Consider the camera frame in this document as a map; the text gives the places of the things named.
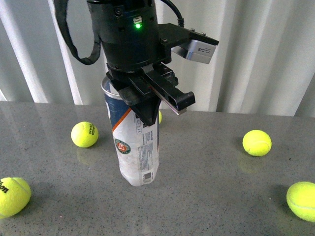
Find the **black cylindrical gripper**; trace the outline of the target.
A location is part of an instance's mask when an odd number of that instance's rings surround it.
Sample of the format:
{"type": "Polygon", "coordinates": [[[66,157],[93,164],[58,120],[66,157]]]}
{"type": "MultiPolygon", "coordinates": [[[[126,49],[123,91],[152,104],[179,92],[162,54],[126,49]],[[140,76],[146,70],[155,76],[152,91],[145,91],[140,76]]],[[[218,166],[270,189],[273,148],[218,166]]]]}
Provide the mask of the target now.
{"type": "Polygon", "coordinates": [[[86,64],[95,63],[104,51],[108,65],[124,71],[109,71],[106,77],[141,121],[147,126],[156,123],[161,100],[177,115],[195,103],[194,93],[177,89],[175,73],[160,63],[170,63],[171,52],[162,45],[153,0],[89,0],[87,4],[94,46],[86,64]],[[140,68],[144,78],[125,73],[140,68]]]}

